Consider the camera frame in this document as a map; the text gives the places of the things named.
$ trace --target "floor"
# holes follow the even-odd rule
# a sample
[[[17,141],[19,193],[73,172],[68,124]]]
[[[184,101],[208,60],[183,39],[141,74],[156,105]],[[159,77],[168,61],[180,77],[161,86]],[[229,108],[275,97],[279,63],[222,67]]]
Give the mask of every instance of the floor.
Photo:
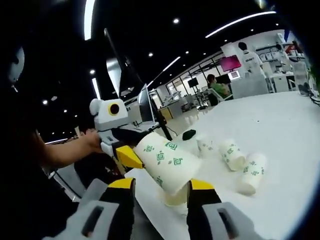
[[[198,111],[196,108],[193,108],[190,111],[184,112],[181,116],[169,120],[166,126],[172,138],[182,134],[196,121],[203,118],[213,108],[214,108],[213,106],[209,106],[205,110],[201,110],[201,111]],[[165,134],[161,128],[156,129],[155,132],[165,137]]]

